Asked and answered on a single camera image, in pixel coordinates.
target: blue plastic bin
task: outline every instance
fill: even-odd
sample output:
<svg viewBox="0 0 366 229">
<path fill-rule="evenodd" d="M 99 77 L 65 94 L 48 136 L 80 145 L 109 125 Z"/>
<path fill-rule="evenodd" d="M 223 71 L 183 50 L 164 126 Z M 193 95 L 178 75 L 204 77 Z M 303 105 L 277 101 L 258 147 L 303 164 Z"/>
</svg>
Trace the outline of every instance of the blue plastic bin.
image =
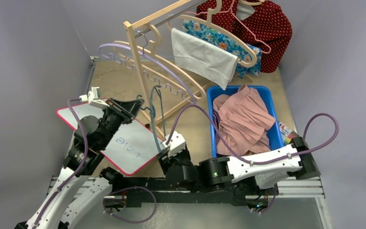
<svg viewBox="0 0 366 229">
<path fill-rule="evenodd" d="M 214 99 L 222 94 L 233 95 L 238 92 L 239 87 L 240 86 L 227 86 L 226 90 L 224 91 L 219 86 L 213 86 L 207 90 L 208 113 L 212 119 L 213 119 L 213 101 L 214 101 Z M 281 138 L 280 128 L 278 126 L 277 115 L 275 114 L 273 99 L 272 99 L 270 90 L 265 86 L 250 85 L 248 87 L 252 87 L 259 92 L 261 98 L 263 99 L 264 103 L 266 104 L 269 114 L 271 116 L 273 116 L 276 120 L 274 125 L 270 128 L 270 130 L 267 131 L 267 137 L 269 138 L 269 142 L 270 142 L 270 149 L 275 150 L 275 149 L 279 149 L 279 148 L 283 147 L 284 143 Z M 210 124 L 210 126 L 211 126 L 212 156 L 218 157 L 221 155 L 217 154 L 217 146 L 215 143 L 215 130 L 214 130 L 213 125 Z"/>
</svg>

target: blue floral fabric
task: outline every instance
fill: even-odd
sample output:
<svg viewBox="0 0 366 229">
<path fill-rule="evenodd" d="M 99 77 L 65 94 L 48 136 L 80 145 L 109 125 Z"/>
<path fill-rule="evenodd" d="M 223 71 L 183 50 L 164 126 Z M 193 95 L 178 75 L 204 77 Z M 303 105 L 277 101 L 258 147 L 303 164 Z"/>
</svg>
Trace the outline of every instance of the blue floral fabric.
<svg viewBox="0 0 366 229">
<path fill-rule="evenodd" d="M 182 30 L 187 34 L 200 38 L 203 41 L 209 42 L 226 50 L 227 52 L 232 53 L 233 55 L 239 57 L 239 59 L 245 62 L 250 62 L 252 60 L 252 57 L 242 46 L 237 44 L 234 40 L 232 40 L 225 34 L 220 33 L 219 31 L 216 31 L 206 25 L 194 21 L 184 20 Z M 244 78 L 246 73 L 258 75 L 260 69 L 262 68 L 262 50 L 249 44 L 247 45 L 256 53 L 257 62 L 253 67 L 250 68 L 243 67 L 240 64 L 236 66 L 234 76 L 242 79 Z"/>
</svg>

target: wooden drying rack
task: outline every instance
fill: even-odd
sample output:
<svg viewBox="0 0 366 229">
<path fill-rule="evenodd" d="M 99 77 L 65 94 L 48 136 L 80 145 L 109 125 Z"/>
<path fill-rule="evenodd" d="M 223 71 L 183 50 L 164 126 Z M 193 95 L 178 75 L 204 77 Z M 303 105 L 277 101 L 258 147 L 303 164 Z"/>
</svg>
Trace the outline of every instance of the wooden drying rack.
<svg viewBox="0 0 366 229">
<path fill-rule="evenodd" d="M 151 22 L 154 19 L 157 19 L 161 16 L 164 16 L 168 13 L 170 13 L 171 11 L 173 11 L 174 9 L 183 6 L 186 3 L 189 3 L 193 0 L 179 0 L 175 3 L 173 3 L 170 6 L 167 6 L 165 8 L 163 8 L 162 10 L 159 10 L 156 13 L 153 13 L 139 21 L 136 21 L 134 23 L 129 23 L 128 21 L 124 22 L 124 27 L 127 33 L 127 38 L 128 38 L 128 42 L 122 42 L 122 41 L 114 41 L 113 43 L 117 43 L 117 44 L 122 44 L 122 45 L 128 45 L 131 48 L 131 52 L 132 52 L 132 58 L 128 58 L 127 56 L 121 54 L 119 52 L 119 50 L 117 49 L 117 47 L 115 48 L 117 54 L 119 55 L 119 57 L 125 61 L 124 64 L 127 66 L 127 64 L 131 64 L 133 68 L 136 69 L 137 74 L 138 74 L 138 79 L 140 82 L 140 86 L 142 89 L 142 96 L 145 100 L 146 105 L 144 106 L 148 106 L 148 102 L 149 102 L 149 97 L 150 97 L 150 93 L 149 93 L 149 89 L 147 87 L 147 80 L 151 80 L 153 82 L 156 82 L 156 80 L 153 80 L 149 77 L 148 73 L 152 73 L 154 75 L 156 75 L 157 77 L 160 77 L 161 79 L 167 81 L 170 84 L 167 84 L 166 86 L 163 86 L 163 88 L 167 88 L 169 87 L 177 87 L 179 91 L 186 93 L 187 91 L 180 86 L 178 83 L 176 83 L 175 81 L 173 81 L 172 79 L 166 77 L 165 75 L 159 73 L 158 71 L 155 71 L 154 69 L 151 69 L 150 67 L 146 66 L 145 64 L 142 64 L 141 62 L 141 57 L 140 54 L 138 53 L 138 51 L 143 51 L 145 54 L 153 57 L 154 59 L 156 59 L 157 61 L 161 62 L 163 65 L 165 65 L 167 68 L 171 69 L 172 71 L 174 71 L 175 73 L 177 73 L 177 75 L 180 76 L 184 76 L 186 79 L 188 79 L 195 87 L 196 90 L 194 90 L 193 94 L 194 97 L 196 98 L 196 101 L 202 100 L 206 98 L 206 93 L 205 93 L 205 89 L 207 89 L 208 87 L 210 87 L 211 85 L 213 85 L 212 82 L 207 83 L 206 85 L 199 85 L 190 75 L 188 75 L 185 71 L 183 71 L 181 68 L 179 68 L 178 66 L 176 66 L 175 64 L 173 64 L 172 62 L 168 61 L 167 59 L 159 56 L 156 53 L 156 48 L 158 46 L 161 45 L 162 42 L 162 36 L 161 33 L 159 32 L 159 30 L 157 29 L 158 26 L 169 22 L 170 20 L 174 19 L 174 18 L 183 18 L 183 19 L 187 19 L 187 20 L 193 20 L 202 24 L 205 24 L 207 26 L 210 26 L 214 29 L 219 30 L 220 32 L 226 34 L 227 36 L 231 37 L 232 39 L 234 39 L 237 43 L 239 43 L 245 50 L 247 50 L 250 54 L 250 56 L 252 57 L 252 61 L 251 62 L 244 62 L 242 60 L 238 60 L 238 62 L 246 67 L 251 67 L 253 65 L 255 65 L 256 63 L 256 54 L 255 52 L 249 48 L 243 41 L 241 41 L 239 38 L 237 38 L 236 36 L 234 36 L 233 34 L 231 34 L 230 32 L 224 30 L 223 28 L 216 26 L 214 24 L 211 23 L 211 17 L 214 14 L 217 14 L 222 7 L 222 1 L 221 0 L 216 0 L 217 2 L 217 7 L 215 9 L 208 9 L 208 15 L 207 15 L 207 21 L 201 20 L 199 18 L 193 17 L 193 16 L 188 16 L 188 15 L 181 15 L 183 13 L 185 13 L 186 11 L 190 10 L 191 8 L 196 7 L 197 5 L 205 2 L 206 0 L 203 0 L 201 2 L 197 2 L 195 5 L 192 5 L 191 7 L 187 8 L 186 10 L 183 10 L 180 13 L 177 13 L 175 15 L 169 16 L 167 19 L 163 20 L 162 22 L 153 25 L 151 24 Z M 141 32 L 138 32 L 136 34 L 134 34 L 134 30 L 139 29 Z M 148 42 L 148 46 L 149 49 L 144 49 L 143 47 L 140 47 L 137 45 L 137 41 L 136 38 L 140 37 L 141 35 L 144 35 L 145 33 L 152 31 L 155 34 L 156 40 L 150 40 Z M 171 115 L 173 115 L 176 111 L 179 111 L 181 108 L 183 108 L 186 103 L 188 103 L 190 101 L 190 97 L 187 96 L 186 94 L 182 95 L 183 100 L 181 102 L 179 102 L 178 104 L 176 104 L 174 107 L 172 107 L 170 110 L 166 111 L 164 113 L 164 118 L 168 118 Z M 151 118 L 150 116 L 145 112 L 142 111 L 143 115 L 150 121 Z M 160 124 L 162 122 L 162 117 L 157 117 L 155 119 L 155 128 L 156 130 L 162 135 L 162 137 L 164 137 L 163 131 L 158 127 L 158 124 Z"/>
</svg>

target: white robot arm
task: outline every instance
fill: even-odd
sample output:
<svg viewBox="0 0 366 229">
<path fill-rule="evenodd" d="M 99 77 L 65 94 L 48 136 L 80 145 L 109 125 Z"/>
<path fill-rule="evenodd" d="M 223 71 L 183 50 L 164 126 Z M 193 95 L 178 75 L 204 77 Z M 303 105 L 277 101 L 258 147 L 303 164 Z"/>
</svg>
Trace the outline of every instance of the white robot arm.
<svg viewBox="0 0 366 229">
<path fill-rule="evenodd" d="M 84 127 L 89 127 L 87 131 L 89 153 L 88 159 L 82 165 L 83 169 L 62 190 L 58 190 L 64 180 L 80 166 L 84 157 L 83 139 L 78 128 L 74 134 L 73 146 L 64 161 L 64 168 L 61 169 L 53 189 L 36 213 L 28 221 L 19 223 L 15 229 L 73 229 L 81 218 L 112 190 L 131 186 L 147 187 L 156 194 L 157 202 L 214 203 L 217 199 L 219 203 L 226 201 L 234 206 L 247 205 L 250 207 L 245 195 L 254 195 L 268 190 L 271 192 L 277 182 L 289 176 L 307 179 L 320 175 L 310 153 L 291 156 L 291 154 L 307 149 L 302 138 L 293 139 L 289 145 L 277 150 L 243 157 L 247 161 L 264 162 L 287 156 L 285 159 L 270 164 L 249 164 L 234 156 L 227 156 L 211 158 L 195 166 L 191 162 L 184 137 L 174 132 L 172 141 L 169 144 L 163 142 L 164 150 L 157 156 L 166 178 L 123 177 L 109 167 L 102 170 L 101 177 L 95 179 L 93 185 L 74 200 L 75 194 L 103 159 L 103 155 L 97 152 L 107 146 L 121 124 L 127 124 L 135 118 L 143 104 L 141 99 L 121 102 L 112 98 L 102 103 L 99 99 L 99 91 L 94 89 L 92 91 L 86 97 L 81 96 L 81 99 L 103 109 L 104 115 L 100 120 L 92 116 L 81 120 Z M 236 188 L 239 186 L 245 187 L 241 194 L 236 192 Z M 186 188 L 190 192 L 182 192 L 183 196 L 171 195 L 171 193 L 180 192 L 182 188 Z M 211 196 L 210 200 L 204 199 L 204 193 Z M 202 196 L 201 201 L 193 198 L 193 195 L 197 194 Z M 187 201 L 184 200 L 185 195 L 190 195 Z M 134 193 L 134 197 L 139 199 L 138 201 L 147 201 L 147 199 L 143 199 L 146 196 L 140 195 L 140 191 Z M 138 201 L 130 203 L 130 207 L 139 207 L 140 202 Z"/>
</svg>

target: gray wall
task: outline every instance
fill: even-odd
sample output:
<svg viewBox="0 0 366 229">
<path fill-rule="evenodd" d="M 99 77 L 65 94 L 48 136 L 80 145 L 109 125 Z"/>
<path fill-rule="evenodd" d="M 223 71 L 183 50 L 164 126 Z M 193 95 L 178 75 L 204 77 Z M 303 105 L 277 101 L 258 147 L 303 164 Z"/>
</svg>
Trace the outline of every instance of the gray wall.
<svg viewBox="0 0 366 229">
<path fill-rule="evenodd" d="M 316 113 L 338 118 L 340 133 L 315 152 L 335 228 L 366 228 L 366 1 L 277 0 L 295 25 L 281 63 L 300 132 Z M 330 137 L 319 118 L 310 146 Z"/>
<path fill-rule="evenodd" d="M 89 55 L 95 56 L 99 45 L 111 43 L 115 40 L 127 41 L 123 22 L 136 22 L 158 10 L 175 3 L 177 0 L 62 0 L 69 13 Z M 189 7 L 192 3 L 187 3 L 173 12 L 181 11 Z M 174 20 L 172 25 L 178 27 L 182 20 Z M 163 44 L 158 49 L 158 54 L 165 58 L 173 58 L 172 42 L 169 30 L 166 26 L 161 26 Z M 151 33 L 148 38 L 154 39 Z M 145 45 L 143 37 L 137 39 L 139 45 Z"/>
<path fill-rule="evenodd" d="M 71 138 L 55 111 L 86 90 L 89 66 L 61 0 L 0 0 L 0 229 L 43 202 Z"/>
</svg>

